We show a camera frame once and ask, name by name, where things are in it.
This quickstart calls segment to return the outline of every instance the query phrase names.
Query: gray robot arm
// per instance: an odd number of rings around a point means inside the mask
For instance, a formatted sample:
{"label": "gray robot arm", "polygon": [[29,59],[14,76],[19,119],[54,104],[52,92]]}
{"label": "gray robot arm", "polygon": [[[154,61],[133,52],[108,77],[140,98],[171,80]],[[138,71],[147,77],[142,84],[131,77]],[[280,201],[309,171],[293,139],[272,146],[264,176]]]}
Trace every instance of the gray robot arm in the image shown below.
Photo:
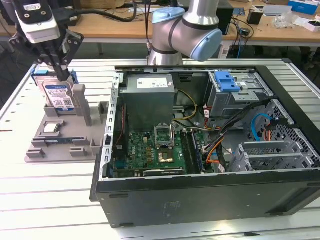
{"label": "gray robot arm", "polygon": [[188,12],[161,8],[153,14],[153,44],[148,65],[182,65],[182,54],[204,62],[218,50],[222,32],[216,15],[219,0],[191,0]]}

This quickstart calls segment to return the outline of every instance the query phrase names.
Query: yellow wire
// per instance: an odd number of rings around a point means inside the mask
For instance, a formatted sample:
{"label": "yellow wire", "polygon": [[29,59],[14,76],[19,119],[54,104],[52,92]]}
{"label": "yellow wire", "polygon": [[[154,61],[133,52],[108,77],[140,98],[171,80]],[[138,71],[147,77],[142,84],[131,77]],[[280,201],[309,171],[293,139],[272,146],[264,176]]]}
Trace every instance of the yellow wire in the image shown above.
{"label": "yellow wire", "polygon": [[185,91],[182,91],[182,90],[178,89],[178,92],[184,93],[193,102],[194,111],[190,116],[186,116],[186,117],[183,117],[183,118],[173,118],[172,120],[174,120],[174,121],[176,121],[176,120],[182,121],[182,120],[188,120],[188,119],[193,118],[197,113],[197,107],[198,107],[196,102],[195,102],[195,100],[193,100],[193,98],[188,93],[186,93]]}

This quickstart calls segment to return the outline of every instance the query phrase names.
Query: black computer case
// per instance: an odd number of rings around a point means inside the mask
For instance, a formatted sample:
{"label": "black computer case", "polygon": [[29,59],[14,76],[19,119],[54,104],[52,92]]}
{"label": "black computer case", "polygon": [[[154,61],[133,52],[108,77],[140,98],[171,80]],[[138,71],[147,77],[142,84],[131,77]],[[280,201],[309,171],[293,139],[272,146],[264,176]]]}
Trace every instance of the black computer case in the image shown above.
{"label": "black computer case", "polygon": [[[256,69],[320,152],[320,131],[284,87],[265,66],[248,67]],[[92,190],[112,228],[287,216],[320,197],[318,168],[104,182],[97,181],[99,162]]]}

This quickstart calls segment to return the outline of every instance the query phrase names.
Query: slotted aluminum surface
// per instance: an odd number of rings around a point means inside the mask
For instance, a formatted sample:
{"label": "slotted aluminum surface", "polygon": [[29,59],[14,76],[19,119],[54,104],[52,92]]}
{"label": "slotted aluminum surface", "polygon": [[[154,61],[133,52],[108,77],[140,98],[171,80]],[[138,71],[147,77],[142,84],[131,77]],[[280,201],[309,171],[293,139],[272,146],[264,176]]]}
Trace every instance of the slotted aluminum surface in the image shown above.
{"label": "slotted aluminum surface", "polygon": [[[79,82],[86,85],[87,100],[95,106],[110,99],[115,66],[145,64],[138,59],[74,60],[70,69],[77,71]],[[312,84],[306,86],[307,79],[280,59],[188,60],[185,64],[267,66],[320,127],[318,91]],[[44,116],[44,104],[29,72],[0,111],[0,239],[319,239],[320,200],[292,216],[112,229],[100,204],[89,201],[93,162],[24,162]],[[260,236],[245,236],[246,232]]]}

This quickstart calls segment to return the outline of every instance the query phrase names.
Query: blue cable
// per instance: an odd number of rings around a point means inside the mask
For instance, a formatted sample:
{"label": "blue cable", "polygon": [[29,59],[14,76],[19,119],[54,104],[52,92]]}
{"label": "blue cable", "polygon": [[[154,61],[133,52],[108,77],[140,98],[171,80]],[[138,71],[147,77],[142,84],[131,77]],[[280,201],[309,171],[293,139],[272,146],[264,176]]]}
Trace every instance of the blue cable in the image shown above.
{"label": "blue cable", "polygon": [[254,138],[255,138],[255,140],[256,140],[257,142],[260,142],[260,137],[258,136],[257,131],[256,131],[256,129],[255,129],[255,122],[256,122],[257,117],[259,117],[259,116],[263,116],[263,117],[265,117],[265,118],[267,118],[267,119],[269,119],[269,120],[272,120],[272,117],[270,117],[269,115],[267,115],[267,114],[265,114],[265,113],[258,113],[258,114],[252,119],[252,121],[251,121],[251,131],[252,131],[252,134],[253,134],[253,136],[254,136]]}
{"label": "blue cable", "polygon": [[239,28],[239,31],[240,31],[240,41],[239,41],[239,50],[238,50],[238,56],[236,57],[237,59],[240,57],[240,50],[241,50],[241,34],[242,34],[242,31],[241,31],[241,28]]}

